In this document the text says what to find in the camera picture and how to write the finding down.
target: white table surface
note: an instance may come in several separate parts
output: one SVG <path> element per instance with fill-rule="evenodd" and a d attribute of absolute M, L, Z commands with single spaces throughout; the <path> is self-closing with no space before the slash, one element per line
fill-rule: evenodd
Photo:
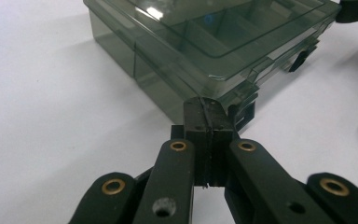
<path fill-rule="evenodd" d="M 99 176 L 151 167 L 171 124 L 93 40 L 82 1 L 0 1 L 0 223 L 67 223 Z M 241 136 L 300 181 L 358 186 L 358 22 L 270 79 Z M 233 223 L 222 189 L 196 188 L 193 223 Z"/>

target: plastic organizer box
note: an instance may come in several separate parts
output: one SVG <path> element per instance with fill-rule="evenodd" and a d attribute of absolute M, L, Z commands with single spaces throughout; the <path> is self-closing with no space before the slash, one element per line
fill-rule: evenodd
<path fill-rule="evenodd" d="M 260 85 L 295 71 L 340 6 L 328 0 L 84 0 L 94 38 L 175 123 L 218 100 L 238 127 Z"/>

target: black mechanical part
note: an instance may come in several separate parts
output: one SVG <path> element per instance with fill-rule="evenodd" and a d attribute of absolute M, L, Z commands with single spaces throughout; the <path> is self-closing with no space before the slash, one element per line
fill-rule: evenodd
<path fill-rule="evenodd" d="M 215 100 L 185 102 L 155 167 L 135 179 L 112 173 L 89 188 L 71 224 L 191 223 L 193 187 L 225 187 L 236 223 L 358 223 L 358 188 L 330 174 L 307 186 L 253 140 L 240 139 Z"/>
<path fill-rule="evenodd" d="M 358 188 L 328 173 L 312 175 L 307 190 L 336 223 L 358 224 Z"/>
<path fill-rule="evenodd" d="M 358 21 L 358 0 L 341 0 L 342 9 L 336 16 L 336 22 L 349 23 Z"/>

